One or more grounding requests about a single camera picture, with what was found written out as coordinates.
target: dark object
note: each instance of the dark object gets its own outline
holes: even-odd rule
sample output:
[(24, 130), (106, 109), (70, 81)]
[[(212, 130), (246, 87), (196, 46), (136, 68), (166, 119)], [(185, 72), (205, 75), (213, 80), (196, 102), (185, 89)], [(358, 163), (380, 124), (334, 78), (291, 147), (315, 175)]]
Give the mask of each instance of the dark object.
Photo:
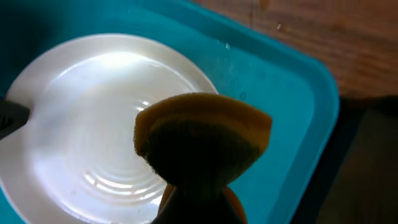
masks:
[(29, 118), (29, 109), (12, 103), (0, 101), (0, 140), (26, 124)]
[(318, 213), (351, 149), (364, 115), (371, 110), (386, 116), (398, 116), (398, 97), (387, 96), (365, 100), (341, 99), (340, 115), (335, 130), (291, 223), (315, 223), (317, 221)]
[(242, 101), (209, 93), (174, 96), (140, 112), (136, 152), (168, 183), (154, 223), (247, 223), (227, 185), (264, 153), (271, 123)]

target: wooden table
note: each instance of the wooden table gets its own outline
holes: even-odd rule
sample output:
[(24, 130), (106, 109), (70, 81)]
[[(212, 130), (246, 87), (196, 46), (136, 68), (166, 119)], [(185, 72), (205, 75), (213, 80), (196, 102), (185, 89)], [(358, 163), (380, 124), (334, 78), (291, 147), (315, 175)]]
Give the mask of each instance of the wooden table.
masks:
[(396, 0), (194, 0), (325, 63), (340, 94), (398, 95)]

